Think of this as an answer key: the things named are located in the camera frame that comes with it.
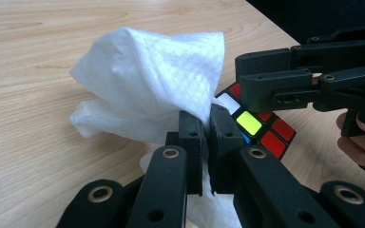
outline light wood surface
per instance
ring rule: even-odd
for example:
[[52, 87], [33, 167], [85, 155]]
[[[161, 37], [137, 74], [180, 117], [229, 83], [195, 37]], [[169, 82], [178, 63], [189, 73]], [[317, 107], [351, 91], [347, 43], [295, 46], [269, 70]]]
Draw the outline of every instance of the light wood surface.
[[[158, 145], [111, 134], [86, 140], [68, 117], [94, 98], [67, 71], [92, 42], [119, 27], [177, 34], [223, 31], [218, 92], [234, 82], [234, 58], [296, 42], [242, 0], [0, 1], [0, 227], [54, 227], [90, 181], [128, 184]], [[365, 188], [365, 173], [336, 147], [339, 112], [278, 114], [297, 132], [283, 163], [318, 190], [343, 180]]]

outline yellow cube sticker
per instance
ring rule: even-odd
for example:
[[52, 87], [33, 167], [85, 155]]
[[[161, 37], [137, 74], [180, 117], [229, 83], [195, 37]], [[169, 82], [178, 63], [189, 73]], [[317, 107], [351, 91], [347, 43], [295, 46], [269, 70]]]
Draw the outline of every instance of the yellow cube sticker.
[[256, 135], [262, 127], [262, 124], [247, 111], [244, 111], [237, 118], [237, 123], [239, 123], [252, 136]]

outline crumpled paper towel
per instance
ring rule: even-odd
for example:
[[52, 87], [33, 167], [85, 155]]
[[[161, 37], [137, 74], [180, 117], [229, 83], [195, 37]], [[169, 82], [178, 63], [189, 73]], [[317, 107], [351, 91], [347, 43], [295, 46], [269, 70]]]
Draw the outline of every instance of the crumpled paper towel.
[[224, 61], [222, 32], [165, 36], [119, 28], [97, 39], [70, 75], [99, 97], [70, 121], [87, 138], [101, 132], [164, 143], [185, 110], [208, 126]]

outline circular hole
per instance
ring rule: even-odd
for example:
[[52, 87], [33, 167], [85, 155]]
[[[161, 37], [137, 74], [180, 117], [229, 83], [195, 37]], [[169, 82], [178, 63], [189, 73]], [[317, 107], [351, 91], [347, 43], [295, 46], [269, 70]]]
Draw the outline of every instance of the circular hole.
[[298, 213], [298, 218], [309, 224], [316, 222], [314, 216], [306, 211], [300, 211]]
[[293, 103], [296, 100], [294, 96], [286, 96], [283, 98], [283, 101], [287, 104]]
[[167, 159], [174, 159], [180, 155], [180, 152], [176, 149], [165, 149], [162, 155]]
[[147, 218], [151, 222], [161, 221], [164, 217], [164, 212], [162, 210], [153, 210], [147, 214]]
[[350, 188], [344, 186], [336, 186], [334, 188], [334, 192], [337, 197], [351, 204], [362, 204], [364, 202], [364, 198]]
[[326, 79], [326, 80], [334, 80], [334, 76], [332, 76], [332, 75], [325, 75], [324, 76], [324, 78]]
[[258, 149], [250, 149], [248, 154], [257, 159], [263, 159], [266, 157], [266, 153]]
[[109, 186], [100, 186], [100, 187], [95, 187], [93, 188], [89, 193], [88, 193], [88, 200], [91, 202], [103, 202], [108, 200], [111, 195], [112, 195], [113, 191], [112, 188]]
[[94, 198], [102, 198], [108, 193], [106, 189], [99, 189], [93, 193]]

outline rubik's cube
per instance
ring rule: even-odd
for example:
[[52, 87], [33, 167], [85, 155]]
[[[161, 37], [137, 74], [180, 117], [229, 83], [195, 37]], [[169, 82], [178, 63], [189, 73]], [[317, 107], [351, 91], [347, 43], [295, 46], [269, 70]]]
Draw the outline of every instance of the rubik's cube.
[[240, 84], [234, 83], [216, 98], [236, 121], [247, 144], [258, 144], [281, 159], [296, 131], [274, 112], [251, 112], [240, 104]]

